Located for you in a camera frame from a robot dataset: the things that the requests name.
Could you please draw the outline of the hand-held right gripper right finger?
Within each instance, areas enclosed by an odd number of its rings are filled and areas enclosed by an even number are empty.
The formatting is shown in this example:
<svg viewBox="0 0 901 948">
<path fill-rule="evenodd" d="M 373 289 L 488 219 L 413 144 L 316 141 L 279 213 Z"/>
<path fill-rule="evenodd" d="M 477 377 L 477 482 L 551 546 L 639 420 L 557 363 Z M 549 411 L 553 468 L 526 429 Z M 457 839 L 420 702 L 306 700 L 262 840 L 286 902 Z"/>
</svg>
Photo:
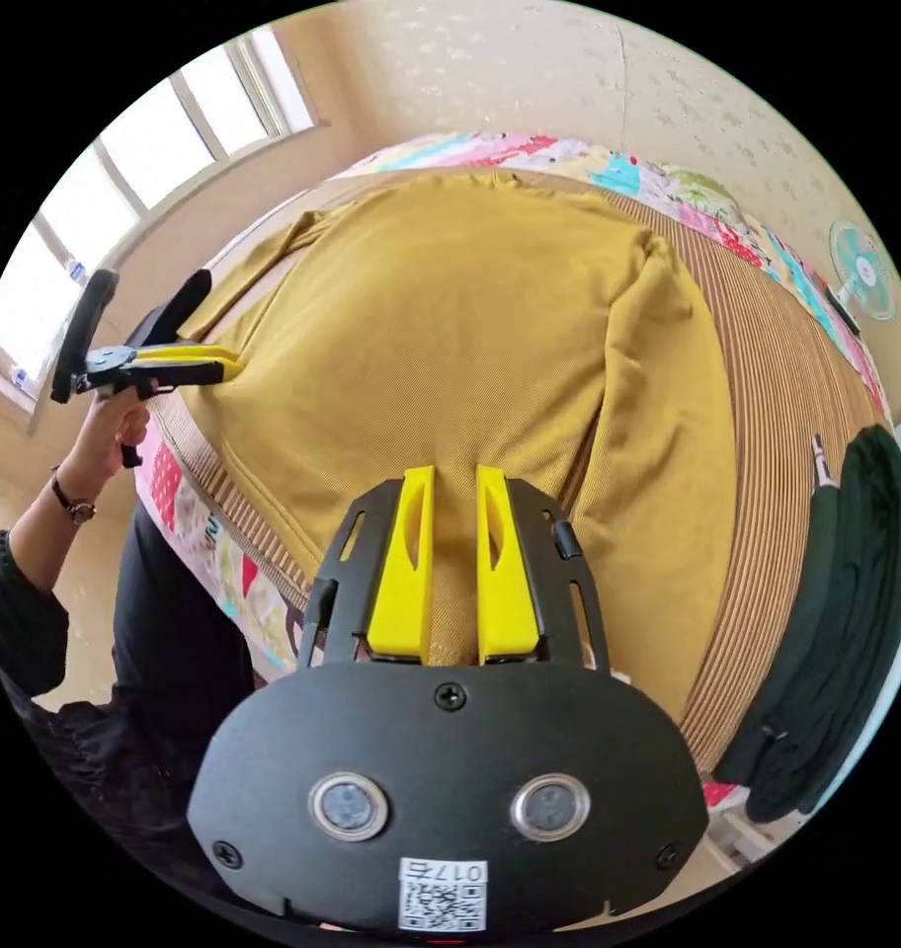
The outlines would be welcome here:
<svg viewBox="0 0 901 948">
<path fill-rule="evenodd" d="M 538 628 L 514 507 L 503 471 L 476 469 L 477 645 L 479 662 L 523 661 Z"/>
</svg>

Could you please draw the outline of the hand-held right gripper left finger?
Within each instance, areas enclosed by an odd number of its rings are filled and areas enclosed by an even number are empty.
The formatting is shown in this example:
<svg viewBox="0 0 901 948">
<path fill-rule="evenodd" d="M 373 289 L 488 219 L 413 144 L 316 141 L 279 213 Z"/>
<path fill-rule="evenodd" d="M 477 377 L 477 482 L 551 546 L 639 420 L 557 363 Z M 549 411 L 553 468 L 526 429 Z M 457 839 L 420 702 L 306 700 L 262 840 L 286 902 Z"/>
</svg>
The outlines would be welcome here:
<svg viewBox="0 0 901 948">
<path fill-rule="evenodd" d="M 426 662 L 430 654 L 435 469 L 408 469 L 394 516 L 367 630 L 377 660 Z"/>
</svg>

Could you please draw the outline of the person's left hand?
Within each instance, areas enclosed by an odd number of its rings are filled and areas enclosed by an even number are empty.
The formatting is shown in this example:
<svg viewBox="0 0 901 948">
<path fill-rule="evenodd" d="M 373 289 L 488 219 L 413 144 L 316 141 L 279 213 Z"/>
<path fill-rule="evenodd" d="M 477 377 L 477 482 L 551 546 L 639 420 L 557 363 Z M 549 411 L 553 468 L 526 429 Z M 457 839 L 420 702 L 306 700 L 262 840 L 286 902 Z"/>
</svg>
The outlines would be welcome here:
<svg viewBox="0 0 901 948">
<path fill-rule="evenodd" d="M 146 436 L 149 411 L 133 388 L 98 394 L 55 477 L 72 502 L 96 503 L 123 468 L 122 448 L 137 447 Z"/>
</svg>

